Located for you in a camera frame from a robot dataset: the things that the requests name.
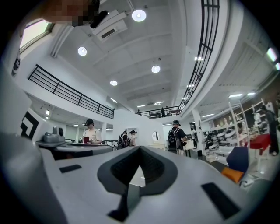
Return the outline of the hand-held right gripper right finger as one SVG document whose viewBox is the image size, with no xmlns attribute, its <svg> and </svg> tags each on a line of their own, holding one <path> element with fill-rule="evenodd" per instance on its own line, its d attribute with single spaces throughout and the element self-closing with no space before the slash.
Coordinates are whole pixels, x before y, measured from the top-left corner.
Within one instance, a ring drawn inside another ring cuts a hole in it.
<svg viewBox="0 0 280 224">
<path fill-rule="evenodd" d="M 151 150 L 174 162 L 176 181 L 163 194 L 143 196 L 126 224 L 221 224 L 225 219 L 202 188 L 207 183 L 214 183 L 240 210 L 248 205 L 247 194 L 207 163 Z"/>
</svg>

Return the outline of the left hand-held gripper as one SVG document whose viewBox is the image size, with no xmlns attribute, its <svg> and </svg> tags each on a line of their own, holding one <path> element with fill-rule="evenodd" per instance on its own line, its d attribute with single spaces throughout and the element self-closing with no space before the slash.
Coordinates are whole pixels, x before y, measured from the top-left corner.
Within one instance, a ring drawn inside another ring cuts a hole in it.
<svg viewBox="0 0 280 224">
<path fill-rule="evenodd" d="M 30 109 L 31 105 L 30 98 L 4 66 L 0 66 L 0 133 L 23 137 L 48 147 L 65 143 L 63 129 L 51 126 Z"/>
</svg>

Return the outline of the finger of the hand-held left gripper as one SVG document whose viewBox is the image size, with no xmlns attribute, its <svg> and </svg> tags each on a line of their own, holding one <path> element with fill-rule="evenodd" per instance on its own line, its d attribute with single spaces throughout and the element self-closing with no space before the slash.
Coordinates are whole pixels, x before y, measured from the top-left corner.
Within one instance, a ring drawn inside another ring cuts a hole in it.
<svg viewBox="0 0 280 224">
<path fill-rule="evenodd" d="M 53 149 L 53 157 L 55 160 L 64 160 L 90 157 L 112 151 L 113 147 L 109 145 L 65 143 Z"/>
</svg>

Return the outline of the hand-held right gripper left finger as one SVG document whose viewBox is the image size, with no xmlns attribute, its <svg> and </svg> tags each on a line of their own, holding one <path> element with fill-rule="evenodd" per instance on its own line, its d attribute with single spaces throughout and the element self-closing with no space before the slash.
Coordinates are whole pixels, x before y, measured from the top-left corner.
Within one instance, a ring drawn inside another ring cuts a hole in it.
<svg viewBox="0 0 280 224">
<path fill-rule="evenodd" d="M 117 224 L 108 213 L 118 208 L 121 196 L 107 192 L 98 179 L 98 168 L 121 154 L 113 151 L 90 157 L 54 160 L 40 150 L 50 185 L 69 224 Z"/>
</svg>

